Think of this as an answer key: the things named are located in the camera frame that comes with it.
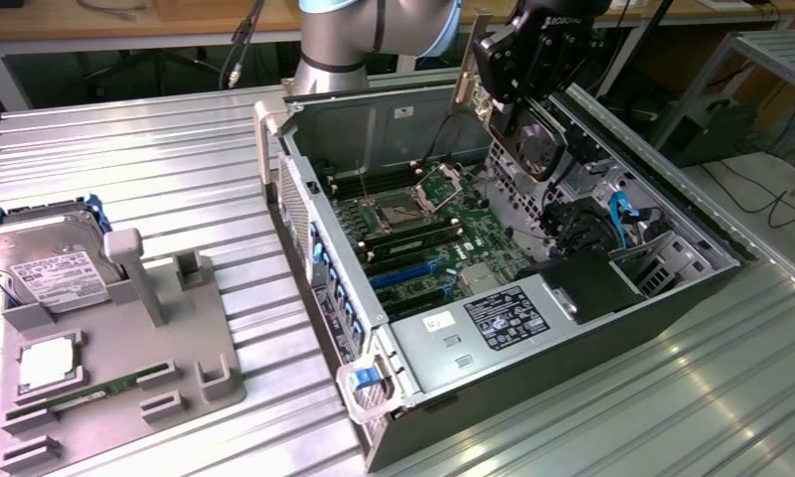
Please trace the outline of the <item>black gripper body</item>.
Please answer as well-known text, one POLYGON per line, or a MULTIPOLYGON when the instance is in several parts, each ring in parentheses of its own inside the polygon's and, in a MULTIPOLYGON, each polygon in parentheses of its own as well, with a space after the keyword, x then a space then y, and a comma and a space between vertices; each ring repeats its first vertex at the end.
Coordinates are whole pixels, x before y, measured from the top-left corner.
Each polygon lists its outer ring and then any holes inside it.
POLYGON ((608 8, 608 0, 518 0, 508 24, 518 35, 537 34, 556 27, 589 30, 608 8))

